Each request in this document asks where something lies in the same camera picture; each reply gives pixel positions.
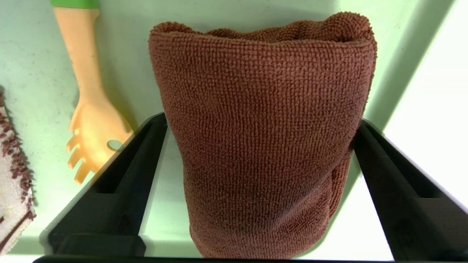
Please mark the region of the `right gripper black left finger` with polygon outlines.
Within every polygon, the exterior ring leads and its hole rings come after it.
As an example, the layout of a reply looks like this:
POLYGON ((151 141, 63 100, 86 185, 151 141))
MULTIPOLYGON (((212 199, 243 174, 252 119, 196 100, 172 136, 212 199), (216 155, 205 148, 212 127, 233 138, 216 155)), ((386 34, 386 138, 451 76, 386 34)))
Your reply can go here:
POLYGON ((167 131, 164 113, 149 118, 45 231, 49 254, 143 256, 139 236, 167 131))

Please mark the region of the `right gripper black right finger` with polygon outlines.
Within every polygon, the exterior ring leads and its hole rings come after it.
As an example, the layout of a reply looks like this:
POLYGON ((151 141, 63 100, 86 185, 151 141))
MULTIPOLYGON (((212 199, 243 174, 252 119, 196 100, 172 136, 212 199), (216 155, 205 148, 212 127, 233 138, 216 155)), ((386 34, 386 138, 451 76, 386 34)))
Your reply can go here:
POLYGON ((466 261, 468 217, 363 120, 354 151, 396 261, 466 261))

